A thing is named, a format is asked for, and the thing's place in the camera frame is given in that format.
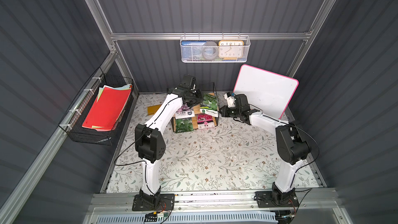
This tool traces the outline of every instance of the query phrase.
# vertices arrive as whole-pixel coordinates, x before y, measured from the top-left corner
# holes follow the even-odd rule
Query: clock face
[[[243,56],[243,41],[222,40],[218,43],[218,56],[221,58],[241,58]]]

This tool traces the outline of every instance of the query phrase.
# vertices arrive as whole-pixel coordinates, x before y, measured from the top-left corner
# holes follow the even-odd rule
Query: black mounting plate
[[[160,194],[160,204],[157,208],[153,208],[152,205],[144,201],[140,195],[135,195],[132,211],[162,211],[164,203],[166,203],[165,210],[171,211],[174,208],[174,197],[174,194]]]
[[[299,201],[296,197],[296,193],[293,192],[292,196],[285,200],[286,203],[276,205],[272,200],[272,191],[256,191],[257,205],[259,208],[279,208],[279,207],[293,207],[289,199],[293,202],[294,207],[299,206]]]

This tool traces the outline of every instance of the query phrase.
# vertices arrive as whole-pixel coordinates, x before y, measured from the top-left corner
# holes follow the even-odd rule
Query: whiteboard
[[[294,78],[245,64],[240,68],[234,93],[245,94],[249,104],[261,108],[264,114],[281,118],[298,85]]]

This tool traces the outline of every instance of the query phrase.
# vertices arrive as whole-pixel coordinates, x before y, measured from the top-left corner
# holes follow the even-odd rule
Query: black wire basket
[[[76,110],[70,110],[73,103],[68,108],[69,110],[65,112],[64,117],[72,111],[73,115],[70,121],[66,123],[59,123],[59,127],[61,127],[70,139],[74,142],[82,142],[82,143],[90,143],[90,144],[101,144],[101,145],[112,145],[112,143],[117,143],[122,134],[123,127],[126,124],[128,113],[132,106],[133,102],[133,87],[131,88],[131,94],[126,102],[126,105],[114,124],[111,131],[107,132],[98,132],[94,129],[84,128],[82,127],[83,122],[85,121],[88,112],[90,111],[95,99],[97,98],[98,91],[100,87],[104,85],[110,87],[122,87],[126,84],[132,84],[132,79],[127,77],[121,77],[110,74],[102,74],[100,77],[96,78],[97,81],[88,90],[87,95],[84,97],[83,101],[79,104]]]

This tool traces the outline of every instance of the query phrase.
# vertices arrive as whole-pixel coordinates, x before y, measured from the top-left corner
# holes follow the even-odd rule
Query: patterned table surface
[[[220,105],[226,105],[223,95],[218,97]],[[135,126],[151,118],[147,107],[162,104],[165,98],[165,94],[139,96],[122,151],[134,142]],[[270,189],[278,176],[281,158],[275,136],[232,118],[220,117],[215,128],[178,134],[169,123],[163,137],[166,152],[159,170],[162,192]],[[117,164],[136,161],[140,158],[132,146]],[[141,163],[115,167],[107,192],[139,191],[142,173]],[[295,186],[318,187],[308,166],[298,171]]]

